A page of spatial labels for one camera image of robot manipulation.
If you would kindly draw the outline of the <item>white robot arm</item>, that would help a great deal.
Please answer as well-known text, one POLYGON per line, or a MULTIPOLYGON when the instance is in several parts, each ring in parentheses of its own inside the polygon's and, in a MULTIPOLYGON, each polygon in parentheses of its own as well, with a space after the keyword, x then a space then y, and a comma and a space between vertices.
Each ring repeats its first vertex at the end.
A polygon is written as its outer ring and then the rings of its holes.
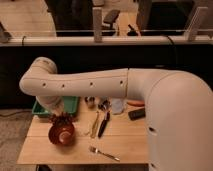
POLYGON ((137 68, 59 74, 54 61, 38 57, 19 86, 49 110, 63 96, 142 100, 150 171, 213 171, 213 90, 195 74, 137 68))

